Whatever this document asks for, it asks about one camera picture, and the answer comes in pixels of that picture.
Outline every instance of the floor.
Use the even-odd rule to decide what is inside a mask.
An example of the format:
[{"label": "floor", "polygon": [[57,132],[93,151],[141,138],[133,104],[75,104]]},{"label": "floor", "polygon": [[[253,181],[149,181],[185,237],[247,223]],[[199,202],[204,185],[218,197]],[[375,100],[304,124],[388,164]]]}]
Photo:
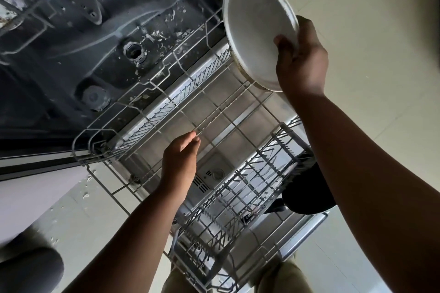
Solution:
[{"label": "floor", "polygon": [[[383,149],[440,190],[439,0],[289,1],[314,21],[329,52],[327,95]],[[103,166],[96,170],[116,187]],[[134,204],[130,195],[121,197]],[[63,290],[125,218],[85,176],[36,221],[37,233],[66,263],[54,292]],[[296,260],[316,293],[389,292],[338,209],[302,244]],[[168,271],[163,258],[151,292],[160,292]]]}]

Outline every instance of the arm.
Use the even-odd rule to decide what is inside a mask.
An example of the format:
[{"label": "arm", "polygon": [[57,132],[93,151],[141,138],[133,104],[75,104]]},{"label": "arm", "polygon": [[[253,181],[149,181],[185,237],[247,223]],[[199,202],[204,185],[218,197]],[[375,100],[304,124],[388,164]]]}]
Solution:
[{"label": "arm", "polygon": [[438,291],[440,194],[390,157],[324,95],[327,51],[300,18],[300,52],[275,38],[277,74],[349,228],[394,292]]},{"label": "arm", "polygon": [[173,218],[194,179],[199,146],[194,131],[173,140],[164,152],[157,190],[136,208],[64,293],[148,292]]}]

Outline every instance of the dishwasher drain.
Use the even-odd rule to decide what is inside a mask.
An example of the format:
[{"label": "dishwasher drain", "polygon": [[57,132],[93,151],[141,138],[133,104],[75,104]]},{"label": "dishwasher drain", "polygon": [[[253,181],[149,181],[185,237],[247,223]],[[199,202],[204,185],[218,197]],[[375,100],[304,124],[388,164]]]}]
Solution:
[{"label": "dishwasher drain", "polygon": [[143,46],[137,42],[128,42],[124,45],[123,51],[124,56],[136,64],[144,62],[147,55]]}]

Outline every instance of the hand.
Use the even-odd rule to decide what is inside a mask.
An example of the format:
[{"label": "hand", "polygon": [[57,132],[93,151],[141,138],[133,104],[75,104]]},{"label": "hand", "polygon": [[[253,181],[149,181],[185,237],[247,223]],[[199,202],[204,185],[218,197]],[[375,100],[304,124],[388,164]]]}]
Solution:
[{"label": "hand", "polygon": [[328,68],[328,54],[321,45],[313,23],[298,16],[300,25],[298,57],[294,47],[283,35],[274,38],[278,47],[276,73],[281,89],[295,105],[308,95],[324,95],[324,83]]},{"label": "hand", "polygon": [[159,190],[171,193],[180,202],[185,200],[194,179],[200,138],[195,131],[177,137],[165,149]]}]

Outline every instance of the round plate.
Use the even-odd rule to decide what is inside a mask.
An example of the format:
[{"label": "round plate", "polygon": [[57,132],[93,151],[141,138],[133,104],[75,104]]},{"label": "round plate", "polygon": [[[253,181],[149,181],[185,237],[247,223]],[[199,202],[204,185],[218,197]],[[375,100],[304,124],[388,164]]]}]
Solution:
[{"label": "round plate", "polygon": [[223,0],[223,18],[229,44],[244,71],[259,85],[280,92],[273,39],[282,34],[295,51],[298,48],[298,20],[288,1]]}]

